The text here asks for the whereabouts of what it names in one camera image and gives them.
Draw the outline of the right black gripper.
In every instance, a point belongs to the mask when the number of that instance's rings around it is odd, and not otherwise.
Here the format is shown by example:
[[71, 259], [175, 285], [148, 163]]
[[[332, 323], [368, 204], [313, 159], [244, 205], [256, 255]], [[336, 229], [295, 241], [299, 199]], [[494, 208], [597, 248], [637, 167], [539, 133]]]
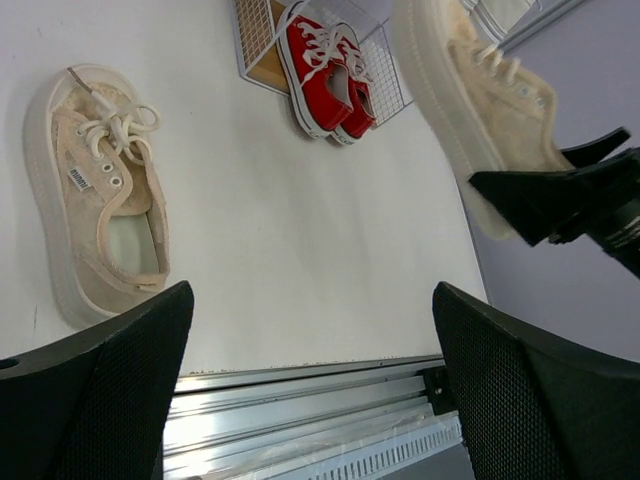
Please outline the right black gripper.
[[587, 236], [638, 276], [639, 150], [604, 160], [630, 138], [630, 131], [619, 127], [561, 149], [576, 170], [480, 172], [470, 183], [527, 244], [562, 245]]

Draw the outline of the beige sneaker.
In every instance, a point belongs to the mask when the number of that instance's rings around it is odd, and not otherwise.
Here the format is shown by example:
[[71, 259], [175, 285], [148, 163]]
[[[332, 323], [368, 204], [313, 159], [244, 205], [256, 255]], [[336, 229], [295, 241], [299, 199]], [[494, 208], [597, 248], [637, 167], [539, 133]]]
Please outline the beige sneaker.
[[44, 84], [24, 122], [26, 169], [61, 315], [85, 327], [160, 293], [166, 202], [151, 135], [162, 124], [119, 72], [79, 64]]
[[486, 171], [571, 169], [553, 141], [554, 89], [482, 35], [460, 1], [395, 2], [392, 37], [401, 75], [465, 206], [488, 236], [514, 236], [470, 179]]

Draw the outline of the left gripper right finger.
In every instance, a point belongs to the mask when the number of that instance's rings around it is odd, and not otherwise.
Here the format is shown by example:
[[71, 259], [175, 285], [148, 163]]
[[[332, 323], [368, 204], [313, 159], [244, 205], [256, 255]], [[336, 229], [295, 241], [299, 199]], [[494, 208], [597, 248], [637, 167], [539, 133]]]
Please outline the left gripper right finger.
[[476, 478], [638, 478], [638, 363], [445, 282], [432, 308]]

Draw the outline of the red canvas sneaker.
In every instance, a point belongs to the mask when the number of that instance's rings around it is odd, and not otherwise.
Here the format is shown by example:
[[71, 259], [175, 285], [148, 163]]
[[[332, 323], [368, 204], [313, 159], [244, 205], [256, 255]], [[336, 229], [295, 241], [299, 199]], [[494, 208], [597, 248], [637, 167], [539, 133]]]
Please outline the red canvas sneaker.
[[342, 145], [353, 145], [376, 124], [371, 104], [372, 76], [362, 54], [360, 43], [353, 28], [347, 23], [336, 25], [340, 40], [337, 49], [348, 71], [348, 93], [353, 111], [332, 132], [335, 141]]
[[310, 137], [331, 135], [353, 112], [349, 72], [339, 43], [339, 27], [326, 27], [303, 14], [305, 3], [285, 8], [278, 21], [276, 48], [302, 130]]

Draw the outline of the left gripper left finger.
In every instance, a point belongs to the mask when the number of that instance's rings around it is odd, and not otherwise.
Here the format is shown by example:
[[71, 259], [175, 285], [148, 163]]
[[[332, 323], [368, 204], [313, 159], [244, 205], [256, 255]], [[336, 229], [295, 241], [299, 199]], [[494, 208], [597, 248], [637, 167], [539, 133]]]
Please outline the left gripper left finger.
[[1, 362], [4, 479], [151, 479], [192, 324], [181, 281]]

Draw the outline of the white sneaker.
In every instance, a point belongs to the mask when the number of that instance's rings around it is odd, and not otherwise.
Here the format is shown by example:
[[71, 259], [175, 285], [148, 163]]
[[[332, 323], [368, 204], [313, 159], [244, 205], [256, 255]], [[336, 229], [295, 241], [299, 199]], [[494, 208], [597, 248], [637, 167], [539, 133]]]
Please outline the white sneaker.
[[500, 43], [508, 33], [508, 29], [499, 21], [502, 13], [500, 1], [461, 0], [477, 31], [493, 43]]
[[486, 0], [500, 1], [502, 13], [499, 21], [509, 31], [531, 10], [532, 7], [538, 5], [538, 1], [534, 0]]

